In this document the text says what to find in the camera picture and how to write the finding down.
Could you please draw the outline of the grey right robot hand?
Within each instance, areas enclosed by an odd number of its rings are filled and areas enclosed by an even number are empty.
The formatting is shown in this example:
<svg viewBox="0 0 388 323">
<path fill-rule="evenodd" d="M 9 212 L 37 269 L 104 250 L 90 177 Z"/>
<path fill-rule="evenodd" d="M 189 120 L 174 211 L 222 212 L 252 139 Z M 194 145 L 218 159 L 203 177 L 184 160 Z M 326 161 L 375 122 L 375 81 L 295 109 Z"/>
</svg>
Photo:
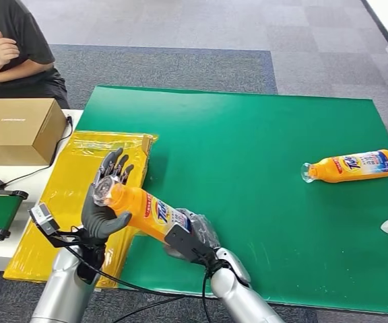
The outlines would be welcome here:
<svg viewBox="0 0 388 323">
<path fill-rule="evenodd" d="M 178 208 L 177 211 L 187 216 L 190 220 L 191 232 L 197 237 L 198 241 L 213 249 L 221 247 L 218 235 L 206 216 L 184 208 Z"/>
</svg>

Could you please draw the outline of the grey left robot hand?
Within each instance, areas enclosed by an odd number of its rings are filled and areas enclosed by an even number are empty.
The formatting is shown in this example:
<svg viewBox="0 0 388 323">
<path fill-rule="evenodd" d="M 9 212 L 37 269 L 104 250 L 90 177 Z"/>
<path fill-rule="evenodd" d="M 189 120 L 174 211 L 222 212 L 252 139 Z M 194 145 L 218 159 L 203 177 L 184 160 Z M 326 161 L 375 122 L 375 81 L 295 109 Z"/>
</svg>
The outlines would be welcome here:
<svg viewBox="0 0 388 323">
<path fill-rule="evenodd" d="M 120 183 L 126 184 L 129 173 L 134 168 L 132 164 L 126 165 L 128 159 L 129 156 L 120 147 L 106 155 L 95 174 L 93 181 L 88 189 L 81 213 L 82 224 L 89 236 L 105 240 L 111 234 L 126 227 L 131 220 L 132 214 L 129 211 L 115 213 L 108 206 L 96 205 L 93 199 L 94 189 L 100 180 L 106 176 L 115 176 Z"/>
</svg>

